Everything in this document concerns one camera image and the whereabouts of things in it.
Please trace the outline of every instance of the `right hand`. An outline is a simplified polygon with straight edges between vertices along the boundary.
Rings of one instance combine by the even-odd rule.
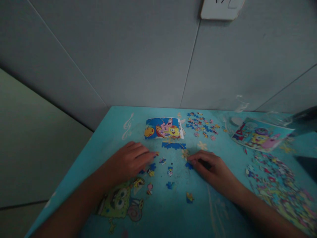
[[[198,160],[202,159],[211,165],[207,170]],[[187,158],[198,173],[220,194],[240,205],[250,192],[230,171],[223,160],[213,152],[200,150]]]

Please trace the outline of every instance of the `patrick star picture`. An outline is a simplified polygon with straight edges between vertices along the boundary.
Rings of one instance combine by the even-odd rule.
[[[163,122],[163,124],[161,125],[162,129],[161,129],[161,134],[166,136],[168,135],[168,131],[169,131],[169,128],[173,125],[173,119],[170,118],[168,120],[168,123],[165,125],[165,122]]]
[[[271,148],[275,148],[276,146],[278,146],[278,144],[282,141],[282,140],[278,139],[280,137],[280,135],[281,134],[276,134],[276,135],[272,136],[271,138],[267,139],[262,144],[262,148],[263,149],[271,149]]]

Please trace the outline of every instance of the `cartoon table surface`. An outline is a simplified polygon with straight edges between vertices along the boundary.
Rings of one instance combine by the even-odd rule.
[[[256,191],[258,196],[265,199],[266,202],[273,203],[274,206],[279,207],[281,214],[288,219],[292,219],[292,222],[301,226],[305,232],[310,235],[314,234],[313,227],[316,227],[316,223],[314,223],[316,222],[316,213],[313,211],[316,211],[315,201],[317,199],[317,185],[314,181],[299,165],[293,154],[286,154],[284,150],[276,148],[270,156],[277,157],[284,162],[281,162],[281,164],[288,166],[289,170],[294,173],[292,175],[296,180],[296,185],[288,183],[286,188],[283,187],[283,184],[280,184],[283,187],[280,190],[289,192],[288,190],[292,191],[293,189],[298,194],[302,193],[302,196],[279,199],[277,192],[273,193],[272,190],[268,189],[256,189],[255,187],[258,186],[266,188],[272,186],[272,182],[274,182],[272,180],[275,179],[272,177],[274,176],[277,176],[276,179],[280,178],[278,178],[277,173],[274,173],[276,170],[274,170],[273,166],[270,167],[270,164],[264,163],[262,167],[259,166],[259,162],[262,163],[268,156],[264,154],[263,158],[259,158],[261,154],[256,154],[251,149],[247,149],[248,154],[246,154],[242,146],[230,139],[229,134],[222,128],[224,124],[221,124],[217,119],[222,113],[233,114],[233,112],[208,110],[111,107],[26,237],[30,236],[85,178],[102,165],[116,150],[131,140],[141,141],[151,151],[159,152],[159,156],[154,160],[154,163],[156,163],[155,175],[150,177],[148,173],[140,174],[139,176],[144,179],[145,185],[136,194],[133,192],[129,193],[129,203],[133,202],[134,199],[137,201],[143,199],[144,201],[142,210],[137,214],[138,216],[142,215],[141,219],[133,222],[128,215],[124,218],[113,218],[111,223],[115,225],[115,228],[112,229],[109,218],[91,215],[81,231],[81,237],[110,236],[110,230],[113,231],[112,237],[122,237],[127,234],[129,237],[256,236],[257,232],[236,206],[218,194],[194,170],[190,170],[185,166],[186,161],[182,158],[181,149],[162,148],[164,139],[143,140],[145,122],[148,118],[153,117],[179,117],[181,120],[185,119],[185,123],[182,124],[186,132],[185,138],[179,141],[175,140],[175,142],[185,143],[189,154],[200,150],[202,145],[207,147],[208,151],[221,156],[234,175],[245,186]],[[261,115],[262,113],[256,112],[242,112],[239,114],[243,119],[247,116],[259,118]],[[217,133],[211,132],[212,126],[215,126],[213,129]],[[298,155],[317,157],[316,133],[297,137],[293,144]],[[166,159],[166,163],[160,164],[159,160],[163,157]],[[168,167],[173,167],[172,176],[168,175]],[[281,171],[280,176],[285,176],[283,168],[278,168],[278,170]],[[270,177],[262,181],[264,184],[261,181],[256,184],[256,179],[262,176],[260,173]],[[168,182],[174,183],[172,189],[168,189],[166,185]],[[149,183],[153,186],[151,195],[147,193]],[[192,203],[187,203],[187,192],[191,193],[194,198]],[[294,211],[296,209],[289,207],[294,207],[298,204],[294,204],[294,201],[291,201],[295,199],[302,200],[301,204],[304,205],[304,209],[299,208],[301,211]]]

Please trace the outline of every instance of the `hand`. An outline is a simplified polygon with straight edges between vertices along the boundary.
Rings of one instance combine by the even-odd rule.
[[[211,165],[206,169],[198,160],[202,159]],[[240,205],[249,190],[233,175],[223,160],[213,152],[200,150],[187,158],[198,173],[219,193]]]
[[[149,152],[141,143],[129,142],[111,156],[98,172],[107,176],[112,186],[119,185],[135,177],[153,162],[154,152]]]

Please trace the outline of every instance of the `finger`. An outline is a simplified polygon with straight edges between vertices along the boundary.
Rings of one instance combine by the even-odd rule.
[[[140,155],[134,160],[135,166],[138,168],[145,168],[148,164],[154,160],[154,153],[148,152]]]
[[[134,149],[136,149],[136,148],[138,148],[138,147],[140,147],[140,146],[142,146],[141,142],[134,143],[133,145],[131,145],[131,146],[129,147],[129,150],[134,150]]]
[[[140,147],[137,147],[136,149],[134,149],[133,151],[131,151],[131,155],[134,158],[140,156],[141,154],[147,153],[149,152],[149,149],[147,147],[145,147],[144,145],[141,145]]]
[[[210,177],[212,176],[212,173],[207,170],[201,163],[198,161],[194,160],[195,162],[192,163],[193,167],[195,170],[206,180],[208,181]]]
[[[135,142],[134,141],[130,141],[129,143],[127,143],[124,147],[130,147],[131,145],[133,145],[133,144],[135,144]]]
[[[202,159],[204,161],[207,161],[209,163],[212,163],[213,158],[212,158],[212,154],[210,154],[209,152],[206,153],[206,151],[199,151],[191,156],[189,156],[187,158],[187,160],[192,161],[192,160],[198,160],[198,159]]]

